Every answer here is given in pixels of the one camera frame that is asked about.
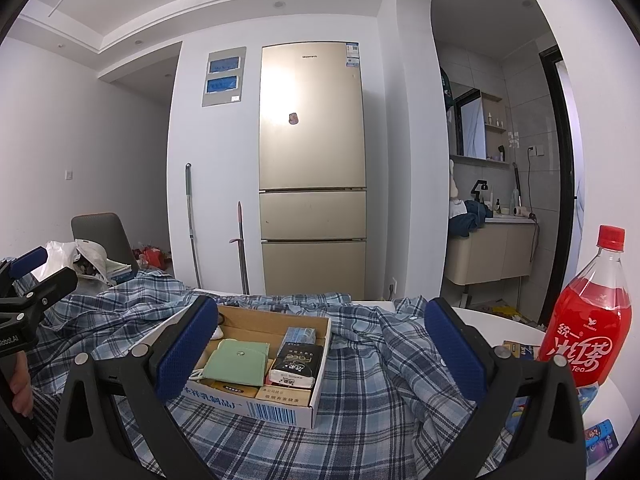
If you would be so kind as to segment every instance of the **human hand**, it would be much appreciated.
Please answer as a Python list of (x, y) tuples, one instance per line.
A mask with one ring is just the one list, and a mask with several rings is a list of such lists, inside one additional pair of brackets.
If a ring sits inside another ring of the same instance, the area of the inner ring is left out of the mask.
[(31, 389), (27, 354), (18, 352), (15, 357), (14, 375), (9, 381), (9, 388), (14, 394), (12, 406), (16, 413), (29, 416), (33, 410), (33, 390)]

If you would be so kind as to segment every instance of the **black clamp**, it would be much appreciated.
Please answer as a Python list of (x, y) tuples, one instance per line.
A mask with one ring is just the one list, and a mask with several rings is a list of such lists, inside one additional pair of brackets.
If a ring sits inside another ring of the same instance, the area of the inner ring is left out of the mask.
[(39, 247), (17, 260), (0, 263), (0, 418), (22, 446), (30, 446), (36, 438), (33, 423), (15, 413), (14, 394), (9, 380), (15, 369), (16, 353), (34, 348), (38, 343), (36, 329), (44, 311), (78, 286), (73, 269), (65, 267), (18, 296), (15, 280), (22, 278), (47, 261), (47, 251)]
[[(217, 480), (164, 405), (180, 395), (217, 326), (215, 301), (199, 296), (151, 345), (104, 360), (78, 354), (58, 412), (55, 480)], [(140, 464), (113, 396), (127, 397), (164, 477)]]
[(427, 332), (460, 391), (477, 403), (425, 480), (474, 480), (516, 397), (529, 397), (517, 430), (500, 466), (482, 478), (584, 480), (582, 414), (566, 358), (528, 361), (516, 359), (503, 346), (491, 348), (442, 298), (430, 301), (424, 314)]

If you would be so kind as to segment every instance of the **bathroom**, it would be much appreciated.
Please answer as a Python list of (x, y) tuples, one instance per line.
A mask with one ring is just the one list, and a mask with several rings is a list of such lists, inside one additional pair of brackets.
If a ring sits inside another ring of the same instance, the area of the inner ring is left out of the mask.
[[(443, 85), (450, 89), (457, 199), (491, 203), (492, 212), (499, 201), (502, 208), (478, 229), (486, 239), (476, 240), (471, 256), (464, 244), (456, 248), (470, 238), (449, 232), (442, 295), (486, 312), (511, 307), (524, 321), (546, 324), (545, 300), (557, 286), (551, 278), (561, 157), (542, 60), (558, 50), (556, 40), (536, 0), (433, 0), (431, 17)], [(514, 205), (524, 208), (517, 217)], [(460, 265), (466, 272), (460, 274)]]

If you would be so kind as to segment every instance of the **blue plaid fabric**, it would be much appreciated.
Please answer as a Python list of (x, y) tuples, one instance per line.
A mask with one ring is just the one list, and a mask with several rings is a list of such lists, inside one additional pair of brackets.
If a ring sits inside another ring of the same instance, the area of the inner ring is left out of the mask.
[[(25, 288), (30, 286), (23, 280)], [(34, 420), (40, 436), (24, 452), (53, 475), (53, 435), (73, 358), (123, 355), (197, 293), (160, 272), (140, 272), (97, 297), (69, 296), (50, 308), (29, 352)], [(220, 479), (417, 479), (437, 463), (474, 406), (454, 386), (423, 327), (423, 298), (396, 301), (396, 313), (352, 304), (340, 294), (224, 297), (224, 304), (330, 316), (333, 339), (313, 430), (280, 426), (179, 397), (174, 419)], [(118, 403), (143, 465), (160, 472), (125, 399)], [(481, 473), (500, 463), (504, 432)]]

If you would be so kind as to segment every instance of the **refrigerator door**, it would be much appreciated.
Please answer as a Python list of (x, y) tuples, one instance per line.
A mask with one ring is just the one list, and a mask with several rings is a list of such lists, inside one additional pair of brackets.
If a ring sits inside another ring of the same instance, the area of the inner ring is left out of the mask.
[(265, 47), (260, 189), (365, 185), (362, 83), (346, 44)]
[(260, 194), (264, 240), (366, 238), (366, 191)]
[(267, 295), (343, 292), (364, 299), (366, 242), (264, 242)]

